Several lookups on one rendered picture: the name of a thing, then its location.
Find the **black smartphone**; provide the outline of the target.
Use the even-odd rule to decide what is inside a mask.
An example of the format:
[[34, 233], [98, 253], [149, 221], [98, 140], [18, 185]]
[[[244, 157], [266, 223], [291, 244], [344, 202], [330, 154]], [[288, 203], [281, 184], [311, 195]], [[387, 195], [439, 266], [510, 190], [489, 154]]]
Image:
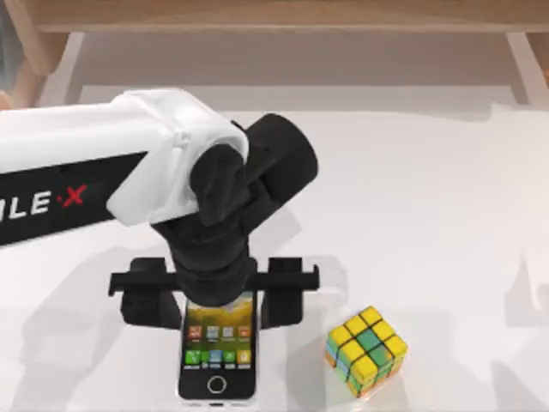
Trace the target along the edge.
[[256, 395], [257, 295], [218, 307], [187, 301], [177, 394], [192, 405], [247, 403]]

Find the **yellow and green puzzle cube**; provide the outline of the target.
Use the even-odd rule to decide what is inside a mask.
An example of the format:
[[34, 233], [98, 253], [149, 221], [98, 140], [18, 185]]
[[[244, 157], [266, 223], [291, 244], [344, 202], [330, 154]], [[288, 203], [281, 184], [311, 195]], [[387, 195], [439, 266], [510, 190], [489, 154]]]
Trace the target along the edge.
[[356, 398], [369, 396], [396, 375], [408, 345], [374, 306], [327, 334], [324, 358]]

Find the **wooden shelf unit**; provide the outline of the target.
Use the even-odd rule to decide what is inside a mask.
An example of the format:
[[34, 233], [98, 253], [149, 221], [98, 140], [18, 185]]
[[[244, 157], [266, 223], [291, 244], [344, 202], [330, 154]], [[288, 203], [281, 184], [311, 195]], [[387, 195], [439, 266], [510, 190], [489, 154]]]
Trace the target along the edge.
[[0, 110], [33, 105], [74, 32], [524, 33], [549, 88], [549, 0], [0, 0], [22, 62]]

